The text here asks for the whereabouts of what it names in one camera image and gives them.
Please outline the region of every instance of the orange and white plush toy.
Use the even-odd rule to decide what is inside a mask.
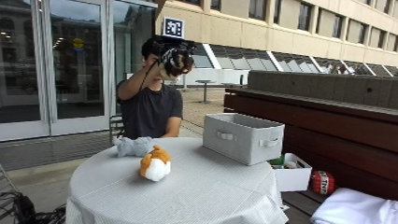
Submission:
[[[159,146],[153,148],[141,159],[140,174],[153,181],[159,181],[170,173],[171,159]]]

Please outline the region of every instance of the fabric bin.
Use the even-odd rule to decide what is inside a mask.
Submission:
[[[285,124],[238,113],[207,114],[202,145],[246,165],[281,156]]]

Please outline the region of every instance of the man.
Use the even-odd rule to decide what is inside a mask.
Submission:
[[[171,51],[163,53],[155,39],[149,38],[142,45],[142,69],[118,85],[124,137],[130,139],[178,137],[182,99],[179,92],[161,83],[161,70],[166,67],[165,73],[178,76],[182,70],[190,71],[193,61],[190,55],[178,60],[177,50]]]

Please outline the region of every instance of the black sign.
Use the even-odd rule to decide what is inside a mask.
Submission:
[[[162,34],[183,38],[183,21],[165,17],[162,21]]]

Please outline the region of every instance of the black t-shirt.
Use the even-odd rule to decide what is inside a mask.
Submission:
[[[182,118],[181,93],[162,84],[159,91],[145,88],[134,97],[121,101],[121,111],[124,137],[130,139],[146,136],[161,137],[165,134],[167,119]]]

